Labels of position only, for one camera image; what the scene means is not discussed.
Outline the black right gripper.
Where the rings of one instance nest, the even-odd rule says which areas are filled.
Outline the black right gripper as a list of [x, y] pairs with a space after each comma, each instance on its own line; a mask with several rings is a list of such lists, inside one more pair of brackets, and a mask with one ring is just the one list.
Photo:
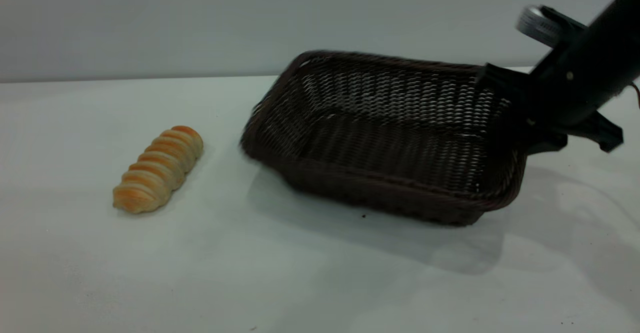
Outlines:
[[477, 85], [507, 103], [499, 123], [501, 140], [513, 140], [527, 156], [562, 151], [569, 136], [591, 140], [610, 153], [624, 133], [599, 110], [624, 90], [624, 71], [598, 58], [552, 52], [530, 73], [486, 64]]

